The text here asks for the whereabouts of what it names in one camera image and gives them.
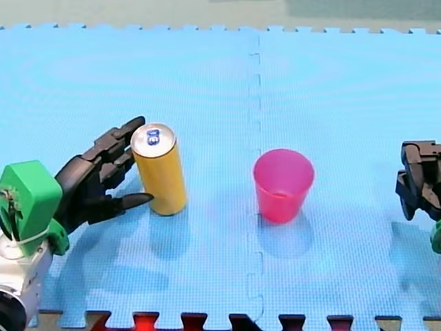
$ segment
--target can lid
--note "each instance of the can lid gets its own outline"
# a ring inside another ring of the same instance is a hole
[[[150,123],[136,129],[130,140],[133,151],[142,157],[160,157],[176,143],[172,129],[160,123]]]

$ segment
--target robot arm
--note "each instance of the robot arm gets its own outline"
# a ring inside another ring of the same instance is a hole
[[[432,249],[441,253],[441,145],[435,141],[405,141],[401,161],[404,170],[398,172],[396,193],[404,216],[410,221],[421,209],[436,221],[431,243]]]
[[[68,235],[153,199],[148,193],[114,198],[134,164],[130,137],[138,117],[112,128],[55,178],[39,161],[7,165],[0,178],[0,331],[24,331],[38,310],[54,254],[69,249]]]

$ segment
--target gray background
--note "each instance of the gray background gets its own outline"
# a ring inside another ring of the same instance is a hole
[[[337,27],[343,32],[353,28],[369,28],[372,32],[381,28],[402,32],[425,28],[435,33],[441,29],[441,0],[0,0],[0,26],[46,22],[60,26],[77,22],[116,27],[140,24],[145,28],[157,24],[172,28],[223,24],[229,29],[282,25],[286,30],[310,26],[316,31]],[[90,315],[90,325],[98,318]],[[57,315],[42,316],[38,330],[59,330],[57,319]],[[400,324],[381,325],[389,331],[397,330]],[[428,326],[433,331],[441,330],[439,323],[430,322]]]

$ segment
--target green motor housing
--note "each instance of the green motor housing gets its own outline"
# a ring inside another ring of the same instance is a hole
[[[69,249],[68,234],[53,216],[63,190],[40,161],[7,165],[0,178],[0,190],[12,197],[15,219],[8,212],[7,199],[0,199],[0,216],[4,228],[12,233],[15,221],[19,238],[14,238],[24,255],[31,256],[44,240],[50,242],[54,254]]]

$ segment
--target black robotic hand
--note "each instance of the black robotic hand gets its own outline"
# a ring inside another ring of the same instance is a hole
[[[63,188],[63,198],[54,218],[68,234],[81,224],[105,221],[153,199],[148,193],[113,198],[106,190],[116,188],[134,164],[130,138],[145,124],[137,117],[121,128],[112,128],[82,155],[71,158],[55,176]]]
[[[405,141],[401,160],[405,170],[398,172],[396,193],[406,219],[417,209],[434,221],[441,219],[441,145],[435,141]]]

